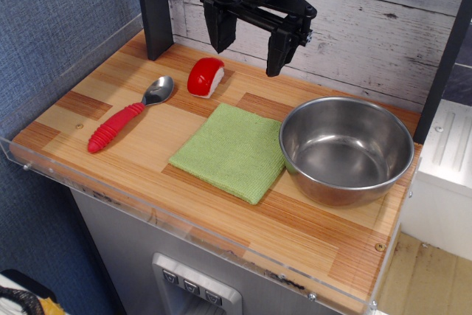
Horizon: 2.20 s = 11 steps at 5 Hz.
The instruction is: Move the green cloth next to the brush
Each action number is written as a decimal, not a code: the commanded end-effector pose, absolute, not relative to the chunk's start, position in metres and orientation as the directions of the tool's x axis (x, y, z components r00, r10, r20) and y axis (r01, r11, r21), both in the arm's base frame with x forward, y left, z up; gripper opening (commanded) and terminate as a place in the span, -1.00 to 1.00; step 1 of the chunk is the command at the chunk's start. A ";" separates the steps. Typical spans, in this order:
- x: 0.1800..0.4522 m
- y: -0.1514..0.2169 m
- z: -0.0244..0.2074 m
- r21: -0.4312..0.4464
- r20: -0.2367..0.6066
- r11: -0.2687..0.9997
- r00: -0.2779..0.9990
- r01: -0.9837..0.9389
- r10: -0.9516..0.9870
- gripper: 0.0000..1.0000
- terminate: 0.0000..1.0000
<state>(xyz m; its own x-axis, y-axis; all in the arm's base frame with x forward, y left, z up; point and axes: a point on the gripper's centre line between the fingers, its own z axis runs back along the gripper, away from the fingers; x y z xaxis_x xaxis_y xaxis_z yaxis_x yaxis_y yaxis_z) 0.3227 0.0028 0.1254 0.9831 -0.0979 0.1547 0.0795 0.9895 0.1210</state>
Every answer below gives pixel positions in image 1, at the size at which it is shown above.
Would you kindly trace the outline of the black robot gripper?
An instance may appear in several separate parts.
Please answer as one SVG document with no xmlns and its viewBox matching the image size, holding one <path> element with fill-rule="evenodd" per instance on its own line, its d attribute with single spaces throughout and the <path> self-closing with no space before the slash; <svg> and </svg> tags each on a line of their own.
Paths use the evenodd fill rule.
<svg viewBox="0 0 472 315">
<path fill-rule="evenodd" d="M 311 40 L 311 21 L 316 9 L 306 0 L 201 0 L 210 43 L 217 53 L 226 50 L 236 38 L 240 19 L 272 32 L 268 40 L 266 74 L 278 76 L 290 63 L 299 45 Z M 288 32 L 280 29 L 288 27 Z"/>
</svg>

